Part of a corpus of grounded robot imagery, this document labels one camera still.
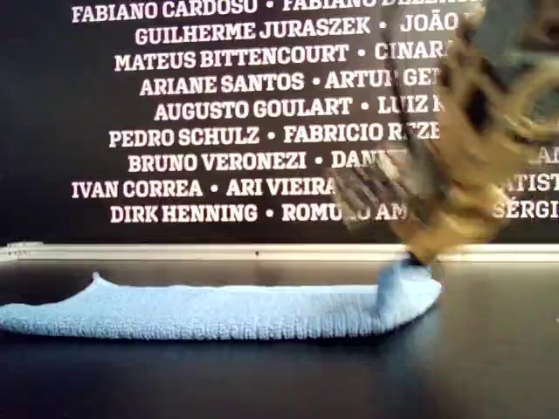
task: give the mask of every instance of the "black wall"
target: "black wall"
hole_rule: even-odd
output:
[[[158,3],[161,12],[163,2]],[[242,3],[230,0],[229,4]],[[463,10],[472,2],[450,4],[410,5],[404,8],[398,24],[405,23],[406,14],[432,16],[432,10],[440,10],[444,19],[448,13]],[[379,97],[390,96],[387,86],[363,86],[350,88],[326,88],[328,77],[342,77],[341,72],[383,69],[383,61],[376,56],[376,44],[380,42],[378,27],[383,20],[380,4],[375,7],[283,10],[285,5],[276,0],[273,7],[258,1],[253,14],[229,14],[203,17],[128,20],[98,23],[72,22],[72,6],[81,5],[73,0],[3,2],[0,5],[2,26],[0,29],[0,89],[2,110],[2,167],[0,188],[3,193],[2,242],[20,240],[47,243],[348,243],[367,240],[371,243],[394,243],[395,238],[382,221],[376,223],[373,236],[351,237],[337,220],[283,221],[287,213],[283,204],[330,203],[326,195],[273,195],[266,186],[266,179],[322,177],[323,170],[333,163],[331,152],[375,150],[378,139],[387,138],[390,124],[397,124],[395,114],[379,114]],[[268,21],[321,18],[369,17],[370,34],[336,35],[320,37],[296,37],[275,39],[245,39],[216,42],[186,42],[167,45],[138,45],[135,32],[139,28],[172,27],[184,25],[223,24],[254,22],[256,32]],[[396,31],[396,41],[401,43],[446,41],[449,31]],[[345,58],[336,54],[336,62],[296,63],[289,65],[200,65],[200,51],[246,50],[248,48],[295,47],[305,45],[342,45]],[[360,56],[358,51],[366,51]],[[145,54],[150,52],[181,52],[197,59],[191,68],[155,71],[116,71],[115,55]],[[423,68],[423,75],[437,66],[434,58],[399,59],[400,71],[405,68]],[[223,83],[241,75],[284,73],[289,78],[299,77],[300,90],[272,90],[256,92],[225,93]],[[410,76],[418,74],[409,72]],[[216,91],[206,94],[181,94],[141,96],[145,79],[186,78],[215,76]],[[319,78],[315,85],[313,78]],[[413,84],[409,77],[408,84]],[[427,125],[436,120],[433,111],[432,86],[407,86],[405,94],[427,95],[427,113],[414,113],[413,120]],[[252,110],[258,100],[315,98],[351,98],[349,114],[307,117],[257,118],[253,112],[243,119],[206,120],[156,120],[161,104],[240,101]],[[361,109],[362,102],[369,103],[368,110]],[[357,142],[286,142],[284,126],[324,125],[349,123],[376,123],[383,134],[375,141]],[[181,145],[181,129],[200,127],[257,127],[259,142],[233,145]],[[110,147],[111,130],[163,130],[175,135],[170,147],[124,148]],[[268,139],[267,133],[275,133]],[[398,147],[396,138],[389,144]],[[215,161],[224,157],[217,154],[250,154],[258,152],[306,153],[306,166],[277,170],[215,170],[206,169],[204,158]],[[554,150],[548,150],[553,157]],[[197,161],[197,169],[182,172],[133,173],[130,172],[130,155],[190,155]],[[322,158],[322,163],[315,159]],[[554,165],[550,161],[540,178],[540,191],[531,192],[524,203],[524,211],[514,214],[524,216],[505,231],[499,242],[508,243],[554,243],[557,218],[554,183]],[[261,196],[228,196],[226,192],[231,179],[262,179]],[[139,180],[188,180],[198,181],[203,196],[126,198],[123,196],[125,181]],[[118,196],[100,198],[73,198],[73,182],[118,181]],[[212,192],[211,185],[218,191]],[[164,205],[235,204],[255,205],[257,218],[244,222],[165,223],[162,220]],[[553,209],[530,215],[529,205],[541,210]],[[124,205],[155,205],[157,223],[112,223],[111,207]]]

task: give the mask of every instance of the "white trim strip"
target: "white trim strip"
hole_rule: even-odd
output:
[[[11,244],[10,260],[306,260],[391,261],[401,244]],[[445,261],[559,262],[559,244],[480,244],[449,253]]]

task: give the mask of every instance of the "folded towel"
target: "folded towel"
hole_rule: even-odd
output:
[[[64,301],[0,307],[0,328],[46,336],[141,340],[290,340],[386,333],[424,314],[440,283],[393,264],[378,285],[125,286],[94,273]]]

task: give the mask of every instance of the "microfiber cloth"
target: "microfiber cloth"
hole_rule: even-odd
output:
[[[0,328],[43,336],[134,340],[293,340],[386,333],[424,314],[440,283],[398,262],[378,285],[127,286],[94,273],[61,302],[0,307]]]

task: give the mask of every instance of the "blurry robot arm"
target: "blurry robot arm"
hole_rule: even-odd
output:
[[[424,264],[490,241],[506,223],[494,216],[507,204],[501,185],[558,137],[558,32],[559,0],[488,0],[465,17],[440,64],[440,139],[411,139],[396,173],[384,156],[335,175],[345,218],[400,200],[407,217],[390,226]]]

